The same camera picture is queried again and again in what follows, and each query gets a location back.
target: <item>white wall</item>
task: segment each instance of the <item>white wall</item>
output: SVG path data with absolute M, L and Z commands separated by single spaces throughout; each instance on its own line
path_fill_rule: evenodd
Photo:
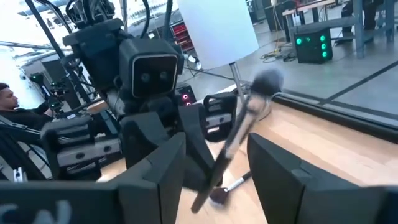
M 34 84 L 26 78 L 24 72 L 19 69 L 9 52 L 0 50 L 0 82 L 7 83 L 18 97 L 21 108 L 31 109 L 38 107 L 44 99 L 37 91 Z

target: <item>black box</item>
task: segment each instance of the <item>black box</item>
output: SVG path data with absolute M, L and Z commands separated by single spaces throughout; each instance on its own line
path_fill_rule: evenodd
M 296 33 L 294 42 L 299 63 L 321 64 L 333 58 L 329 28 Z
M 177 83 L 175 86 L 175 99 L 179 106 L 189 106 L 197 101 L 191 85 L 188 83 Z

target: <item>table leg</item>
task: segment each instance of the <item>table leg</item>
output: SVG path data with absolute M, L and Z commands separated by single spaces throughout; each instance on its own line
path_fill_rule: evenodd
M 287 24 L 286 16 L 284 16 L 282 20 L 283 20 L 282 22 L 283 22 L 284 30 L 285 30 L 285 42 L 289 43 L 291 41 L 291 39 L 290 39 L 289 25 Z
M 319 22 L 319 13 L 318 13 L 317 7 L 312 9 L 312 18 L 313 18 L 313 22 Z
M 355 47 L 356 57 L 365 58 L 362 1 L 353 1 L 355 17 Z
M 384 4 L 386 5 L 386 27 L 388 27 L 388 30 L 386 30 L 386 39 L 387 42 L 393 42 L 394 41 L 394 0 L 385 0 Z
M 292 43 L 293 49 L 295 49 L 295 41 L 294 41 L 294 23 L 293 23 L 293 15 L 289 14 L 286 16 L 287 28 L 289 30 L 290 41 Z
M 298 15 L 299 15 L 299 17 L 300 17 L 300 23 L 301 23 L 301 25 L 305 25 L 304 12 L 299 12 Z

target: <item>shelf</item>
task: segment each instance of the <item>shelf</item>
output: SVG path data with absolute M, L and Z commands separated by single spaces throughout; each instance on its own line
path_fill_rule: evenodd
M 183 37 L 175 37 L 176 39 L 177 39 L 177 41 L 178 40 L 182 40 L 182 39 L 185 39 L 185 38 L 190 38 L 190 36 L 189 35 L 185 35 L 185 36 L 183 36 Z
M 192 41 L 191 41 L 191 40 L 183 40 L 183 41 L 181 41 L 181 42 L 178 42 L 178 41 L 177 41 L 177 43 L 180 44 L 180 45 L 183 45 L 183 44 L 192 43 Z
M 185 29 L 185 30 L 182 30 L 182 31 L 174 32 L 174 35 L 179 35 L 179 34 L 182 34 L 184 32 L 188 32 L 188 30 Z

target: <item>wooden surface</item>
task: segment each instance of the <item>wooden surface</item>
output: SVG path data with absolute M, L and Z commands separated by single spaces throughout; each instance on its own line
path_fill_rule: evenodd
M 108 105 L 106 104 L 106 102 L 104 100 L 101 100 L 99 102 L 96 102 L 92 105 L 89 105 L 89 107 L 87 107 L 87 113 L 89 114 L 97 114 L 101 111 L 104 111 L 108 109 Z
M 315 7 L 327 6 L 327 5 L 329 5 L 329 4 L 334 4 L 334 3 L 336 3 L 336 0 L 318 0 L 317 3 L 309 4 L 309 5 L 307 5 L 307 6 L 300 6 L 300 7 L 297 8 L 297 10 L 296 10 L 296 9 L 293 9 L 293 10 L 285 10 L 285 11 L 282 13 L 282 15 L 283 15 L 283 16 L 287 16 L 287 15 L 296 13 L 297 11 L 298 11 L 298 12 L 302 12 L 302 11 L 305 11 L 305 10 L 307 10 L 307 9 L 313 9 L 313 8 L 315 8 Z
M 356 184 L 398 184 L 398 145 L 277 104 L 272 105 L 271 114 L 259 122 L 253 132 Z M 214 155 L 221 145 L 209 144 Z M 105 167 L 102 180 L 122 172 L 123 162 Z M 244 143 L 224 175 L 224 185 L 248 170 Z M 231 194 L 230 205 L 224 210 L 217 210 L 207 202 L 194 215 L 190 211 L 194 198 L 193 192 L 182 190 L 177 223 L 267 223 L 252 180 Z

